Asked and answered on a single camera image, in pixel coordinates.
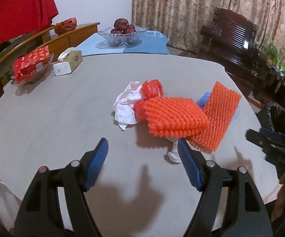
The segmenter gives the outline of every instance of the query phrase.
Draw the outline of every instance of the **crumpled paper towel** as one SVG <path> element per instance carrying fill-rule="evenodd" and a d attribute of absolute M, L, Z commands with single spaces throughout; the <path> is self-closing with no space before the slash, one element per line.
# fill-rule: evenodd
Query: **crumpled paper towel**
<path fill-rule="evenodd" d="M 69 52 L 73 51 L 75 49 L 75 47 L 70 47 L 68 49 L 66 49 L 64 52 L 62 52 L 59 56 L 58 56 L 58 60 L 62 61 L 65 59 L 65 57 L 69 54 Z"/>
<path fill-rule="evenodd" d="M 125 131 L 127 125 L 137 124 L 135 119 L 135 112 L 133 110 L 134 104 L 142 100 L 144 97 L 140 93 L 142 85 L 139 82 L 130 82 L 124 92 L 122 92 L 116 99 L 113 110 L 115 111 L 115 120 L 119 127 Z"/>
<path fill-rule="evenodd" d="M 169 141 L 173 142 L 172 150 L 167 153 L 169 159 L 175 163 L 181 163 L 181 158 L 178 153 L 178 139 L 168 138 Z"/>

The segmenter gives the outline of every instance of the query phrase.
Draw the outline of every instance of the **red packaging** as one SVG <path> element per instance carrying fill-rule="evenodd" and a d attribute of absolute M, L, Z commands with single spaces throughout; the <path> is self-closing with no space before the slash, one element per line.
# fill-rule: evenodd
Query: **red packaging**
<path fill-rule="evenodd" d="M 163 87 L 158 79 L 150 82 L 146 81 L 142 85 L 141 92 L 146 98 L 136 102 L 133 109 L 135 111 L 137 120 L 144 122 L 147 121 L 144 108 L 145 100 L 154 97 L 163 97 Z"/>
<path fill-rule="evenodd" d="M 17 59 L 13 64 L 14 78 L 17 82 L 29 80 L 31 73 L 37 69 L 37 66 L 47 64 L 50 59 L 48 45 L 37 48 L 36 50 Z"/>
<path fill-rule="evenodd" d="M 61 22 L 61 24 L 58 24 L 55 27 L 55 33 L 61 35 L 67 33 L 68 31 L 74 30 L 76 27 L 77 27 L 77 19 L 75 17 L 70 18 Z"/>

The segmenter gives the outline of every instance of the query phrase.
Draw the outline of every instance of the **chair backrest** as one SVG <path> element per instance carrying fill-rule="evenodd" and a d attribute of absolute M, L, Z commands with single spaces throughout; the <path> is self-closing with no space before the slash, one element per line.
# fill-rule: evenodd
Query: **chair backrest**
<path fill-rule="evenodd" d="M 244 53 L 252 48 L 257 25 L 231 10 L 215 8 L 213 42 Z"/>

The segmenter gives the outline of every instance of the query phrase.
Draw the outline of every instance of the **black trash bag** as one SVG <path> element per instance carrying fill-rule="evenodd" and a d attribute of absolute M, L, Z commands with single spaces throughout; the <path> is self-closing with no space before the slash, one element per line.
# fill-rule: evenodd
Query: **black trash bag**
<path fill-rule="evenodd" d="M 256 115 L 262 127 L 285 134 L 285 109 L 281 105 L 267 103 Z"/>

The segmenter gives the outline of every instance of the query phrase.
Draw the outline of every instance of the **screw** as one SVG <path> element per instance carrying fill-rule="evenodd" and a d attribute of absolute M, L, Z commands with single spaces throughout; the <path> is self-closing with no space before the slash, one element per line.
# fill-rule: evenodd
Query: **screw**
<path fill-rule="evenodd" d="M 247 173 L 247 169 L 244 166 L 239 167 L 239 171 L 243 174 Z"/>
<path fill-rule="evenodd" d="M 208 167 L 214 167 L 215 166 L 215 162 L 214 161 L 206 161 L 206 165 Z"/>
<path fill-rule="evenodd" d="M 45 166 L 41 166 L 39 169 L 38 169 L 38 172 L 39 173 L 45 173 L 47 171 L 47 167 Z"/>
<path fill-rule="evenodd" d="M 70 165 L 73 167 L 77 167 L 80 165 L 80 161 L 78 161 L 78 160 L 71 161 Z"/>

